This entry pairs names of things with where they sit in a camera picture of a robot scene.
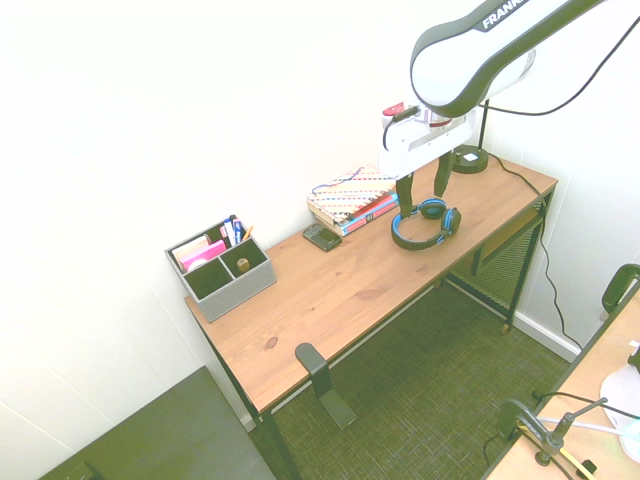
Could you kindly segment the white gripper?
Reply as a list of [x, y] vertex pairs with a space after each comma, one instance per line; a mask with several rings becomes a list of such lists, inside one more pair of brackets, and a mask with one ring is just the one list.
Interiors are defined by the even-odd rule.
[[383, 130], [384, 145], [379, 150], [377, 169], [397, 179], [401, 218], [410, 217], [416, 210], [412, 197], [413, 172], [435, 159], [438, 167], [434, 195], [444, 195], [455, 163], [454, 149], [470, 139], [475, 125], [476, 113], [468, 112], [442, 127], [430, 127], [412, 117]]

